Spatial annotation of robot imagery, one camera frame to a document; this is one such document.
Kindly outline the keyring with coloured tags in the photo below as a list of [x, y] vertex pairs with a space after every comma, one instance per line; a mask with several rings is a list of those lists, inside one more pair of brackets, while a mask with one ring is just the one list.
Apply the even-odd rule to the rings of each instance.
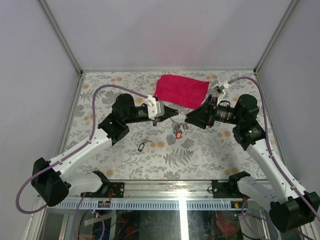
[[169, 119], [172, 122], [172, 134], [177, 140], [183, 137], [184, 131], [188, 131], [191, 129], [191, 125], [188, 123], [175, 121], [172, 119], [172, 117], [170, 117]]

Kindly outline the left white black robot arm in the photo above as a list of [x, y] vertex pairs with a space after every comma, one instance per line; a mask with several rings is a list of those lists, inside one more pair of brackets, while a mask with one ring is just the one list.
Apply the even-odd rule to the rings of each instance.
[[178, 110], [152, 96], [141, 106], [135, 106], [130, 94], [120, 94], [111, 113], [89, 137], [50, 160], [41, 157], [35, 161], [32, 173], [36, 177], [31, 185], [49, 207], [58, 205], [69, 195], [107, 198], [112, 192], [111, 182], [101, 171], [83, 175], [74, 172], [94, 155], [122, 140], [130, 132], [129, 124], [148, 121], [156, 124], [178, 114]]

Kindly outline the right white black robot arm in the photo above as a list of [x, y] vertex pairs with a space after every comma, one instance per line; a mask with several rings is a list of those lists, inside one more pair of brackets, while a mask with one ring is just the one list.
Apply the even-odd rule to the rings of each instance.
[[234, 125], [233, 136], [258, 164], [271, 189], [257, 183], [249, 173], [231, 175], [228, 192], [233, 197], [248, 196], [269, 213], [273, 225], [281, 232], [311, 223], [317, 217], [320, 197], [308, 192], [278, 158], [267, 139], [267, 133], [257, 121], [258, 101], [250, 94], [239, 97], [234, 107], [218, 104], [210, 95], [197, 109], [186, 115], [185, 122], [201, 129], [215, 122]]

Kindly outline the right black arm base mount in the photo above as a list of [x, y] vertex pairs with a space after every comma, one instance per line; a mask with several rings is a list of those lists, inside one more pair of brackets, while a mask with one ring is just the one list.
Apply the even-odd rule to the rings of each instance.
[[242, 198], [243, 194], [239, 191], [238, 181], [240, 180], [235, 174], [231, 175], [228, 180], [212, 180], [212, 195], [215, 199], [236, 199]]

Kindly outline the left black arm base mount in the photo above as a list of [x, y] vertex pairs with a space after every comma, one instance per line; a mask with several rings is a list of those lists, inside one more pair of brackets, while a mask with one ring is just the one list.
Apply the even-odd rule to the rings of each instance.
[[86, 193], [86, 197], [122, 199], [124, 197], [124, 193], [125, 193], [124, 182], [110, 182], [110, 183], [103, 183], [102, 186], [96, 192]]

